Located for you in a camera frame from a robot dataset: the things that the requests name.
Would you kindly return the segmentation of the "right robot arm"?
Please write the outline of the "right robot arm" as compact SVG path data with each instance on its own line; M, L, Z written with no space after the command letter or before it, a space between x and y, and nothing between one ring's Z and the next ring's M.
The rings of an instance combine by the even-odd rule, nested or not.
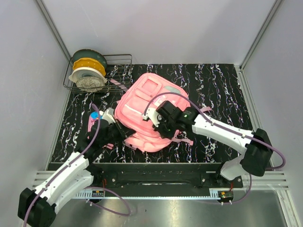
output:
M180 142L177 134L182 131L210 137L238 151L237 158L224 162L217 170L215 182L222 188L240 175L263 176L272 155L264 141L268 138L265 131L229 126L189 105L181 108L169 101L149 107L147 102L119 103L115 119L135 131L125 139L126 145L142 152L158 152L172 142Z

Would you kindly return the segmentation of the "pink blue pencil case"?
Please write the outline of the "pink blue pencil case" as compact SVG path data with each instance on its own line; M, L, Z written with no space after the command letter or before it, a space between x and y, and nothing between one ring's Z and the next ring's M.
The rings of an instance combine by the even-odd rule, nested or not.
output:
M97 120L99 119L98 116L102 117L102 115L103 115L103 111L99 111L99 113L97 113L97 112L92 112L92 113L90 114L90 116L89 116L89 121L88 121L88 130L87 130L87 132L90 132L90 131L91 131L91 128L92 128L92 126L94 125L95 121L97 121ZM112 150L112 149L113 149L113 146L114 146L113 144L109 143L109 144L105 145L104 147L105 147L105 148L108 148L108 149L110 149L110 150Z

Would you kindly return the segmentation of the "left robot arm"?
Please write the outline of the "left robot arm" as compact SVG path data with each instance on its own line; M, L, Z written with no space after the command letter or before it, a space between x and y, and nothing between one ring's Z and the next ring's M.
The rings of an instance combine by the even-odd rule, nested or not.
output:
M103 149L112 148L121 135L119 121L97 120L78 149L54 174L34 189L26 188L21 192L18 217L23 225L48 227L61 207L78 192L87 187L105 186L108 180L94 161Z

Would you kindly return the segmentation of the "pink school backpack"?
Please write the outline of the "pink school backpack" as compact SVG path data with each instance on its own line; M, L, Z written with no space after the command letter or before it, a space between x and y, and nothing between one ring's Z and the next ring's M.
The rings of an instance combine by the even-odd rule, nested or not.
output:
M182 111L190 106L187 100L171 93L181 94L188 98L185 90L178 85L157 74L144 73L121 97L115 108L115 119L135 131L135 134L125 139L126 146L133 150L154 153L172 142L193 145L193 141L189 139L178 139L178 130L173 133L172 139L161 138L159 132L154 130L152 121L143 119L147 106L155 109L164 101L170 101Z

